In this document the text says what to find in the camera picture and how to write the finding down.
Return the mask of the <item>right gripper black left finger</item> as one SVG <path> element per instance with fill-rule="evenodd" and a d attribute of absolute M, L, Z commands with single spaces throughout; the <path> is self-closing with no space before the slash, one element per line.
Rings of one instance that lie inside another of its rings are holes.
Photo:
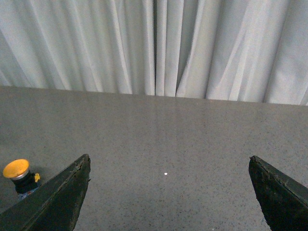
<path fill-rule="evenodd" d="M 90 157 L 82 155 L 36 191 L 0 215 L 2 231 L 72 231 L 90 180 Z"/>

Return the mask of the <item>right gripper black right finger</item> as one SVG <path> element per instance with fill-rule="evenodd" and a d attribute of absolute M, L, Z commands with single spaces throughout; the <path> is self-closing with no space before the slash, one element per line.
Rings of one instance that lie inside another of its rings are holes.
<path fill-rule="evenodd" d="M 258 156 L 250 157 L 249 176 L 272 231 L 308 229 L 308 189 Z"/>

